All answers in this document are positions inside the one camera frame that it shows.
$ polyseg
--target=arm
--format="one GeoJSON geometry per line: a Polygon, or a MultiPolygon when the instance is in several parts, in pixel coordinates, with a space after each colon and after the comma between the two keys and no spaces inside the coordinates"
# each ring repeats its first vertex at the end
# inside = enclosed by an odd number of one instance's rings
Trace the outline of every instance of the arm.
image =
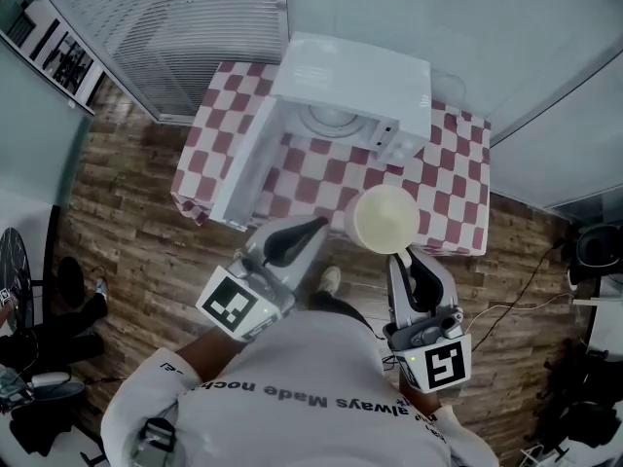
{"type": "Polygon", "coordinates": [[[119,388],[102,419],[110,465],[127,466],[145,420],[166,411],[189,389],[216,378],[242,347],[215,328],[177,353],[161,348],[145,360],[119,388]]]}
{"type": "Polygon", "coordinates": [[[207,382],[217,378],[244,347],[243,342],[233,340],[214,327],[196,341],[182,347],[177,354],[193,367],[202,382],[207,382]]]}
{"type": "Polygon", "coordinates": [[[466,467],[497,467],[495,453],[481,438],[458,422],[452,407],[442,407],[437,393],[424,394],[409,385],[400,373],[400,392],[421,413],[433,420],[435,428],[443,434],[452,457],[466,467]]]}

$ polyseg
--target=white microwave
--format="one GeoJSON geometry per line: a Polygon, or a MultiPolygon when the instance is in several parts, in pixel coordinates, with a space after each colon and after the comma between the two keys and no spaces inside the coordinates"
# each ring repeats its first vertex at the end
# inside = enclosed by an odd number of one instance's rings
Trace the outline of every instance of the white microwave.
{"type": "Polygon", "coordinates": [[[246,230],[285,133],[360,147],[404,166],[430,140],[430,64],[371,45],[295,33],[244,135],[210,219],[246,230]]]}

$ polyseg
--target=wooden floor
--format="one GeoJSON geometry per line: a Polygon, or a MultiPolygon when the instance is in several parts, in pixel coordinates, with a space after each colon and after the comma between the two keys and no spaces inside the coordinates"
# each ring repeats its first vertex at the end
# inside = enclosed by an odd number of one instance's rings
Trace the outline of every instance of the wooden floor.
{"type": "MultiPolygon", "coordinates": [[[[96,325],[105,355],[76,365],[82,377],[122,377],[159,346],[177,348],[205,330],[194,303],[216,265],[225,266],[246,235],[207,222],[197,227],[182,217],[169,188],[188,128],[156,126],[106,81],[86,143],[69,210],[61,219],[55,266],[73,256],[90,285],[105,274],[110,313],[96,325]]],[[[513,302],[565,222],[492,195],[487,255],[443,259],[458,284],[466,320],[487,307],[513,302]]],[[[565,292],[565,267],[551,253],[521,306],[541,304],[565,292]]],[[[342,297],[357,307],[378,334],[387,321],[384,259],[344,241],[333,241],[315,266],[342,268],[342,297]]],[[[55,311],[62,310],[55,302],[55,311]]],[[[479,341],[503,309],[473,325],[479,341]]],[[[545,359],[556,359],[563,340],[583,336],[588,316],[560,298],[535,311],[514,311],[473,353],[472,379],[444,392],[461,422],[481,435],[504,465],[515,465],[524,435],[535,424],[535,394],[544,388],[545,359]]],[[[387,354],[385,343],[380,349],[387,354]]],[[[389,376],[395,379],[395,371],[389,376]]],[[[94,385],[89,400],[105,410],[117,383],[94,385]]],[[[100,416],[87,410],[82,421],[97,432],[100,416]]]]}

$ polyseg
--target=wire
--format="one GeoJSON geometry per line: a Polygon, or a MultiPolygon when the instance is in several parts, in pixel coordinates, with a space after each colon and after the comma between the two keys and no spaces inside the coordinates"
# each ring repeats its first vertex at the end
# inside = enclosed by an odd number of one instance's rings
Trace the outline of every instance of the wire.
{"type": "Polygon", "coordinates": [[[485,336],[480,339],[480,341],[478,342],[478,344],[476,344],[474,346],[474,348],[472,349],[472,352],[476,351],[476,349],[478,349],[480,347],[480,345],[487,340],[487,338],[489,337],[489,335],[491,334],[491,332],[494,331],[495,326],[501,321],[502,318],[504,318],[511,309],[513,309],[513,307],[523,298],[524,293],[526,292],[526,290],[530,287],[530,284],[532,283],[534,277],[536,276],[536,273],[538,272],[538,269],[540,268],[540,266],[543,264],[543,262],[545,261],[545,258],[547,257],[547,255],[552,252],[554,249],[557,248],[557,243],[555,243],[552,247],[550,247],[545,254],[543,254],[543,256],[541,256],[541,259],[538,262],[538,265],[536,265],[536,268],[534,269],[534,271],[532,272],[532,275],[530,277],[530,279],[528,280],[528,282],[526,282],[526,285],[524,286],[524,288],[522,289],[522,291],[519,293],[519,296],[517,296],[517,299],[515,301],[513,301],[513,303],[511,303],[510,306],[507,306],[507,310],[504,311],[499,318],[494,322],[494,325],[491,326],[491,328],[489,329],[489,331],[487,332],[487,334],[485,334],[485,336]]]}
{"type": "Polygon", "coordinates": [[[96,384],[102,384],[102,383],[108,383],[108,382],[118,382],[120,380],[126,380],[127,377],[105,377],[105,378],[99,378],[98,380],[92,380],[91,378],[87,378],[85,379],[85,385],[96,385],[96,384]]]}
{"type": "Polygon", "coordinates": [[[386,368],[384,367],[384,368],[383,368],[383,370],[384,370],[385,372],[390,371],[390,370],[393,370],[393,368],[396,366],[396,362],[397,362],[397,361],[398,361],[398,360],[396,360],[396,357],[395,357],[395,355],[393,355],[393,354],[390,354],[389,356],[386,356],[386,357],[382,360],[382,362],[383,362],[383,364],[384,364],[384,365],[391,365],[391,367],[389,367],[388,369],[386,369],[386,368]]]}
{"type": "Polygon", "coordinates": [[[37,335],[34,333],[34,331],[32,329],[28,329],[30,331],[30,335],[34,338],[35,340],[35,345],[36,345],[36,352],[37,354],[35,355],[35,357],[32,359],[32,361],[30,362],[30,364],[25,367],[24,369],[21,370],[21,372],[19,372],[19,374],[16,375],[16,378],[14,378],[13,382],[11,382],[10,385],[15,384],[18,379],[21,377],[21,375],[26,372],[30,367],[32,367],[35,362],[39,359],[39,341],[37,340],[37,335]]]}
{"type": "Polygon", "coordinates": [[[497,308],[497,307],[509,308],[510,307],[510,309],[512,309],[512,310],[532,311],[533,309],[539,309],[540,307],[544,307],[546,305],[549,305],[552,301],[557,300],[558,298],[561,298],[562,296],[571,296],[571,297],[573,297],[573,294],[570,293],[570,292],[564,292],[563,294],[558,294],[558,295],[554,296],[551,300],[546,301],[542,305],[533,306],[533,307],[514,307],[514,306],[509,306],[509,305],[493,305],[493,306],[490,306],[487,309],[485,309],[484,311],[481,311],[476,316],[474,316],[472,321],[469,322],[469,325],[467,326],[467,330],[465,330],[465,333],[467,334],[469,332],[469,329],[471,329],[471,326],[478,319],[479,316],[484,315],[487,311],[491,311],[494,308],[497,308]]]}
{"type": "MultiPolygon", "coordinates": [[[[580,313],[580,306],[575,305],[575,309],[577,309],[577,316],[580,319],[580,328],[581,328],[582,327],[582,313],[580,313]]],[[[584,342],[584,339],[582,339],[582,338],[579,338],[579,339],[580,339],[580,342],[582,344],[584,344],[586,347],[588,347],[588,344],[586,342],[584,342]]]]}

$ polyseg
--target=desk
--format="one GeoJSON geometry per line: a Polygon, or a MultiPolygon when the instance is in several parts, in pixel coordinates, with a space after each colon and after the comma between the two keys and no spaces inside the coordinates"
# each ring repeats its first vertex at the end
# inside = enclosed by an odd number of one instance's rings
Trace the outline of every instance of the desk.
{"type": "MultiPolygon", "coordinates": [[[[209,217],[220,186],[278,66],[222,62],[203,98],[173,179],[180,212],[209,217]]],[[[431,140],[405,167],[377,162],[367,150],[286,134],[249,226],[294,214],[326,216],[344,237],[344,209],[382,183],[418,203],[415,244],[432,254],[482,255],[489,227],[488,122],[433,101],[431,140]]]]}

